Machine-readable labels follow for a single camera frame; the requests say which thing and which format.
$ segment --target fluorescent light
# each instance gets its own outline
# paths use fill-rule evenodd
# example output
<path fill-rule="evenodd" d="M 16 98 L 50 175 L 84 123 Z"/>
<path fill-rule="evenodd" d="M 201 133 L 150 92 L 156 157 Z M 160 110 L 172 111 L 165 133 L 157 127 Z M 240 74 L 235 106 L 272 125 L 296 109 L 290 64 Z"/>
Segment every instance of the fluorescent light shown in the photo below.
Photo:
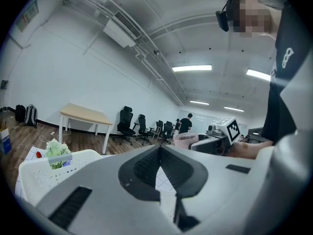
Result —
<path fill-rule="evenodd" d="M 233 111 L 239 111 L 239 112 L 244 112 L 244 110 L 236 109 L 236 108 L 231 108 L 231 107 L 224 107 L 225 109 L 233 110 Z"/>
<path fill-rule="evenodd" d="M 258 72 L 258 71 L 255 71 L 255 70 L 248 69 L 246 74 L 249 75 L 249 76 L 255 76 L 255 77 L 258 77 L 258 78 L 270 81 L 270 75 L 267 75 L 267 74 L 262 73 L 262 72 Z"/>
<path fill-rule="evenodd" d="M 193 65 L 193 66 L 181 66 L 181 67 L 173 67 L 174 72 L 177 71 L 211 71 L 212 65 Z"/>
<path fill-rule="evenodd" d="M 197 104 L 206 104 L 209 105 L 208 103 L 202 103 L 202 102 L 197 102 L 197 101 L 190 101 L 191 103 L 197 103 Z"/>

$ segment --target mesh chair back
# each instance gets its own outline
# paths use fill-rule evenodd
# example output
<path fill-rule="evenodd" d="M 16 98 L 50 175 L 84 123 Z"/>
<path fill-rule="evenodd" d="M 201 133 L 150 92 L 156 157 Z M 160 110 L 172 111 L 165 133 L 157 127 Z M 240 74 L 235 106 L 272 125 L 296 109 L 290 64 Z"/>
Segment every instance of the mesh chair back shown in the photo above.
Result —
<path fill-rule="evenodd" d="M 169 138 L 172 135 L 173 126 L 170 124 L 164 124 L 164 130 L 162 132 L 162 136 L 165 138 Z"/>
<path fill-rule="evenodd" d="M 140 114 L 138 117 L 139 121 L 139 134 L 142 134 L 146 131 L 146 118 L 144 115 Z"/>
<path fill-rule="evenodd" d="M 156 122 L 156 125 L 158 126 L 158 127 L 160 127 L 160 129 L 161 129 L 161 133 L 163 132 L 163 122 L 161 121 L 161 120 L 159 120 L 158 122 Z"/>
<path fill-rule="evenodd" d="M 121 110 L 120 121 L 117 125 L 117 130 L 129 129 L 129 127 L 131 126 L 132 118 L 133 114 L 131 112 Z"/>

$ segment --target air conditioner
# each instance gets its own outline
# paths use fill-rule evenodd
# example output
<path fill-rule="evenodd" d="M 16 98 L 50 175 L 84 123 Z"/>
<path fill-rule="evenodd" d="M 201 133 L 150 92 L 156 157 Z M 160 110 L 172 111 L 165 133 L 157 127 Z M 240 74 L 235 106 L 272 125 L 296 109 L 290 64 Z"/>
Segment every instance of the air conditioner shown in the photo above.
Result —
<path fill-rule="evenodd" d="M 123 48 L 126 46 L 133 47 L 136 43 L 116 22 L 109 19 L 104 30 L 113 40 Z"/>
<path fill-rule="evenodd" d="M 124 16 L 120 11 L 116 12 L 112 19 L 121 26 L 134 40 L 141 37 L 140 30 Z"/>

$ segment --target backpack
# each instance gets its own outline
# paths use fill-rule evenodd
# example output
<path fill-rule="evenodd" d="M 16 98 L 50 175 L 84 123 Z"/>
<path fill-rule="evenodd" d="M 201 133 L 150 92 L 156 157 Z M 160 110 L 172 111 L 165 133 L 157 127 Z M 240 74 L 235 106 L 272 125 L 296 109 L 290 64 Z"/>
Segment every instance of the backpack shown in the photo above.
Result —
<path fill-rule="evenodd" d="M 26 109 L 24 106 L 18 104 L 15 108 L 15 120 L 19 123 L 25 121 Z"/>
<path fill-rule="evenodd" d="M 35 126 L 37 128 L 37 108 L 32 104 L 26 109 L 25 125 Z"/>

